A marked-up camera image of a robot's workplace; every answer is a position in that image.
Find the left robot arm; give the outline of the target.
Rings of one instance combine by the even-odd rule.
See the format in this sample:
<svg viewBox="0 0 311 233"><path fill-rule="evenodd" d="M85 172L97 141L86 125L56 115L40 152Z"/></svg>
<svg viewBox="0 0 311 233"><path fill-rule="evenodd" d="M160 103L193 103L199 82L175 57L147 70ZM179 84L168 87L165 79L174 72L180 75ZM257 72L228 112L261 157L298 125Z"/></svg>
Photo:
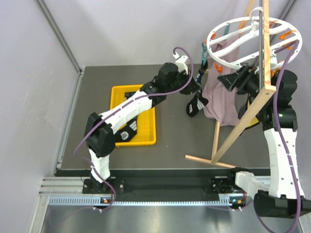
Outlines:
<svg viewBox="0 0 311 233"><path fill-rule="evenodd" d="M174 63L165 63L154 79L144 84L129 99L115 108L101 113L92 113L87 120L85 138L91 155L91 177L99 192L110 188L109 156L115 148L115 134L128 121L148 111L168 95L193 92L192 73L188 71L188 60L182 56Z"/></svg>

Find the white round clip hanger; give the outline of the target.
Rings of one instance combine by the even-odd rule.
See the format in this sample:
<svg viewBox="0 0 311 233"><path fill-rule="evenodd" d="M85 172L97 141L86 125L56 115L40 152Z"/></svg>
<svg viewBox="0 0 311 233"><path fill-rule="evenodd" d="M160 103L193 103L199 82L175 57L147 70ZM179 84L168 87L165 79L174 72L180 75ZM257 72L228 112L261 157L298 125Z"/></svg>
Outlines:
<svg viewBox="0 0 311 233"><path fill-rule="evenodd" d="M228 33L222 37L212 39L212 36L222 27L226 26L227 24L232 24L236 22L244 22L244 21L251 21L251 25L246 26L242 29L239 29L237 31L234 31L232 33ZM270 46L271 49L271 56L274 54L277 54L281 52L282 50L285 50L287 47L293 47L293 42L298 42L298 46L296 49L294 49L293 55L290 56L289 62L293 61L302 48L302 36L301 33L298 31L296 27L294 27L292 24L281 20L277 18L270 17L269 22L276 23L278 26L274 28L270 28L270 35L282 35L284 36L278 43L272 44ZM240 35L242 33L245 33L245 35L239 37L236 39L232 44L227 46L224 49L221 49L219 51L214 52L211 48L211 46L215 44L219 44L220 42L224 40L228 40L231 37L234 37L236 35ZM217 27L214 28L212 32L209 33L206 41L207 45L207 51L208 54L213 58L216 62L222 64L223 66L238 70L242 66L241 64L244 62L247 62L250 59L256 58L259 56L259 52L254 52L248 56L244 56L238 60L235 60L233 62L227 62L222 57L230 54L235 49L239 48L244 43L248 42L251 39L254 39L256 37L259 37L259 16L253 16L252 12L250 12L249 16L247 17L240 17L235 18L232 20L228 20Z"/></svg>

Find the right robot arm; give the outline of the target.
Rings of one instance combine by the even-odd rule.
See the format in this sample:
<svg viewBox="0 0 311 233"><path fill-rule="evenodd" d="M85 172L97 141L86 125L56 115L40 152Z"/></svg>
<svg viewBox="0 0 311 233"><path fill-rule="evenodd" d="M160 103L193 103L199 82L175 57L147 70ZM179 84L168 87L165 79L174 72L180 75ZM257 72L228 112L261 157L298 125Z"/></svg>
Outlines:
<svg viewBox="0 0 311 233"><path fill-rule="evenodd" d="M277 88L255 119L262 124L268 145L270 184L265 185L246 168L233 168L227 178L232 192L243 190L254 202L260 217L295 218L311 211L311 202L301 187L296 160L297 116L290 105L297 89L297 76L277 71L271 80Z"/></svg>

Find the teal clothespin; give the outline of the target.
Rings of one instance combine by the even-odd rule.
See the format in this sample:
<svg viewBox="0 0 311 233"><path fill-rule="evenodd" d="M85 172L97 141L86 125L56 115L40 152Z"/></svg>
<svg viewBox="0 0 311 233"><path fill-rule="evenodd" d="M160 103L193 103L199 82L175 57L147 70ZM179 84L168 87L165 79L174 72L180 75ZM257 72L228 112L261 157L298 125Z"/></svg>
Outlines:
<svg viewBox="0 0 311 233"><path fill-rule="evenodd" d="M206 42L202 42L202 54L201 54L201 67L200 69L202 71L206 71L208 68L208 51L207 51L207 45Z"/></svg>

